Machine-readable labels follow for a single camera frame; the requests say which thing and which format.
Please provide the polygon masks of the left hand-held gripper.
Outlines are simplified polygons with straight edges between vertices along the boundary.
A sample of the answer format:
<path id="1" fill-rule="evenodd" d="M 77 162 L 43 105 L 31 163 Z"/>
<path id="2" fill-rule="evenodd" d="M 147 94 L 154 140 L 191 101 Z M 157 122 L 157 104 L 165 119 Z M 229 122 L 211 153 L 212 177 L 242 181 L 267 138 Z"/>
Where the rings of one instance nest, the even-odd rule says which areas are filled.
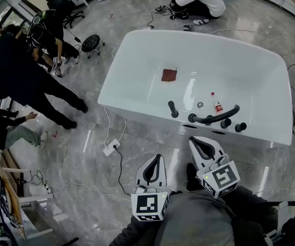
<path id="1" fill-rule="evenodd" d="M 167 186 L 164 158 L 157 154 L 146 160 L 137 170 L 136 184 Z M 162 221 L 170 202 L 170 191 L 155 187 L 136 186 L 131 194 L 132 215 L 138 221 Z"/>

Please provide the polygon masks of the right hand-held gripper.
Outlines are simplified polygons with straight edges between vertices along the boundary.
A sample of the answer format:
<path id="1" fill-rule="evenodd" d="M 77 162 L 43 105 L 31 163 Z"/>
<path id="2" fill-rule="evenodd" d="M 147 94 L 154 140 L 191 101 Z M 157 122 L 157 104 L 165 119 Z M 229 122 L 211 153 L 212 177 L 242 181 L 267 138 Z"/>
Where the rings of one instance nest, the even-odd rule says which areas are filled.
<path id="1" fill-rule="evenodd" d="M 224 154 L 220 144 L 210 138 L 189 137 L 189 147 L 195 165 L 197 178 L 213 198 L 220 198 L 236 189 L 240 176 L 233 160 Z M 213 162 L 206 168 L 206 163 Z"/>

